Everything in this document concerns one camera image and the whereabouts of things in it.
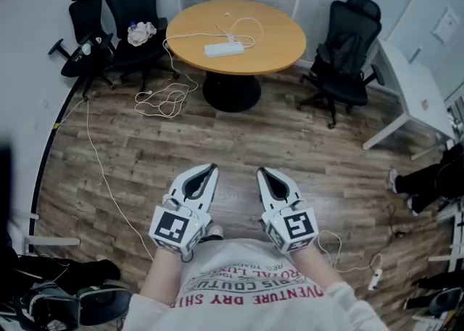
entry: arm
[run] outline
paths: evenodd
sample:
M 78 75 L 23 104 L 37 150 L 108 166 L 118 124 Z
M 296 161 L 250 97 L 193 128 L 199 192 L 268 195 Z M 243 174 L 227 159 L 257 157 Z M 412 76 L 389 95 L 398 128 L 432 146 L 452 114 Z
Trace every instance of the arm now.
M 170 306 L 181 285 L 181 256 L 158 248 L 140 295 Z
M 326 295 L 340 305 L 354 330 L 388 330 L 368 303 L 356 299 L 353 289 L 343 281 L 340 274 L 332 268 L 313 244 L 292 252 L 291 258 L 299 272 L 321 286 Z

